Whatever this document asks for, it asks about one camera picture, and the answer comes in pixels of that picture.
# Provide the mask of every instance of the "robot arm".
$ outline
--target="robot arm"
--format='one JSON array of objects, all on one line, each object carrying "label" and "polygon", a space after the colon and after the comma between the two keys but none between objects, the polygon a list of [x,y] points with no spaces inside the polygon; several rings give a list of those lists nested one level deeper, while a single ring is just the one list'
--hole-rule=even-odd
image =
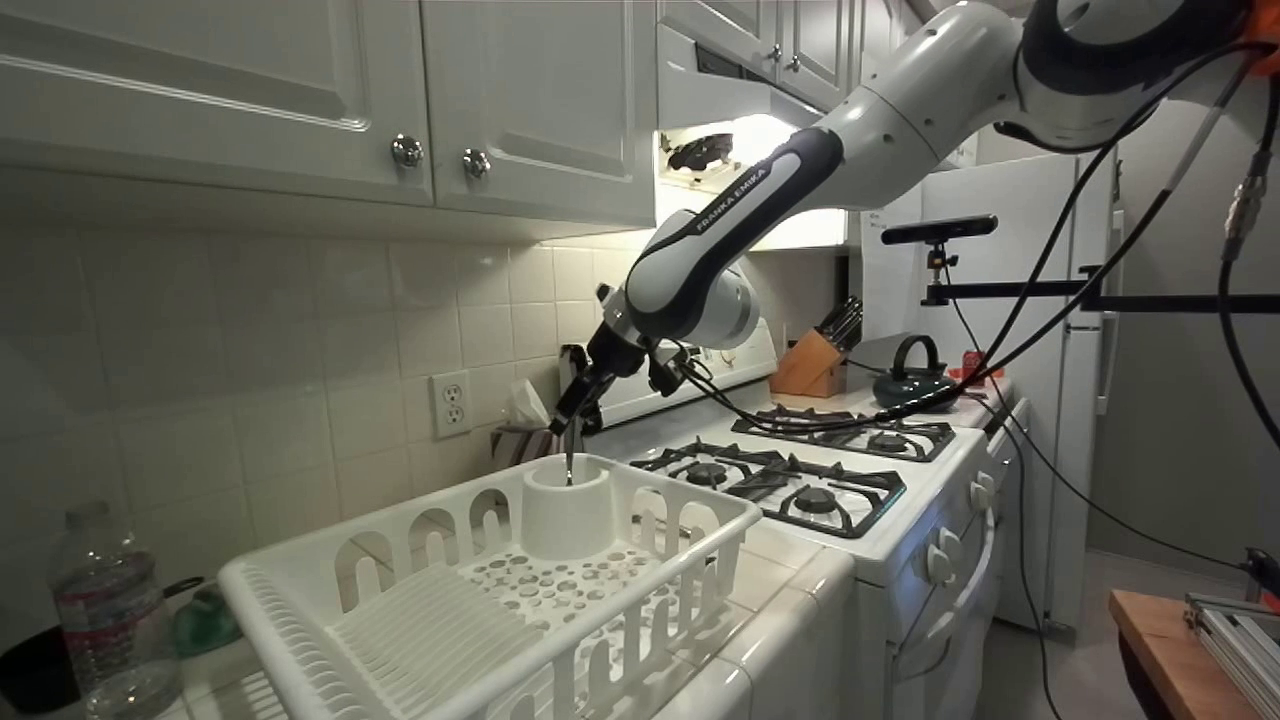
[{"label": "robot arm", "polygon": [[1169,74],[1233,43],[1242,22],[1246,0],[1040,0],[1023,23],[987,3],[941,12],[887,74],[649,242],[603,299],[593,368],[558,395],[558,420],[632,375],[659,339],[741,346],[756,304],[732,259],[804,201],[880,210],[982,125],[1055,151],[1101,147]]}]

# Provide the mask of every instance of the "stove knob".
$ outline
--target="stove knob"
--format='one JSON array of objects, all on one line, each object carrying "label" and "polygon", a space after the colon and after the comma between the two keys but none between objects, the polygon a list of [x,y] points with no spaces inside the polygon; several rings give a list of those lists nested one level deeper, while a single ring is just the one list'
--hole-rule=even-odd
[{"label": "stove knob", "polygon": [[979,513],[994,508],[994,477],[991,473],[977,473],[973,485],[969,485],[969,502]]},{"label": "stove knob", "polygon": [[934,531],[934,547],[949,554],[951,559],[960,559],[960,531],[941,530],[941,531]]},{"label": "stove knob", "polygon": [[942,547],[926,546],[926,554],[925,554],[925,575],[926,575],[934,590],[951,590],[951,584],[957,584],[957,559],[951,559]]}]

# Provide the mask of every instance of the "cabinet handle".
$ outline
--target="cabinet handle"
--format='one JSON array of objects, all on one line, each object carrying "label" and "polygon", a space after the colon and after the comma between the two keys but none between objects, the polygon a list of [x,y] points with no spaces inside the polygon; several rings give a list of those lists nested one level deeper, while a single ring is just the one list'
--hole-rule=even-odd
[{"label": "cabinet handle", "polygon": [[391,161],[404,168],[419,168],[429,156],[423,142],[416,142],[407,133],[397,133],[386,147],[391,147]]},{"label": "cabinet handle", "polygon": [[490,174],[488,151],[485,151],[485,147],[463,147],[463,174],[466,174],[471,180],[488,176],[488,174]]}]

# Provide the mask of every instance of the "backsplash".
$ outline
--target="backsplash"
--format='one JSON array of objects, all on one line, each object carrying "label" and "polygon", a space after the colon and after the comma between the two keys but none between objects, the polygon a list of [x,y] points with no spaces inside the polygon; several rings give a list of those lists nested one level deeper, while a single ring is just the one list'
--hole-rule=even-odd
[{"label": "backsplash", "polygon": [[[0,641],[42,615],[68,506],[103,498],[162,579],[475,477],[511,382],[554,390],[583,243],[6,233],[0,242]],[[827,255],[746,259],[774,338],[831,304]],[[429,375],[471,373],[475,428],[430,438]]]}]

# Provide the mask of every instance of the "white dish rack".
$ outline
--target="white dish rack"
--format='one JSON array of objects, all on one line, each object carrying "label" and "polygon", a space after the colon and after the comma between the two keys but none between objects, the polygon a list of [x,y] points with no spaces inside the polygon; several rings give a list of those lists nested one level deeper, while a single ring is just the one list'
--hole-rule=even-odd
[{"label": "white dish rack", "polygon": [[723,645],[756,520],[547,455],[241,558],[221,590],[292,715],[649,715]]}]

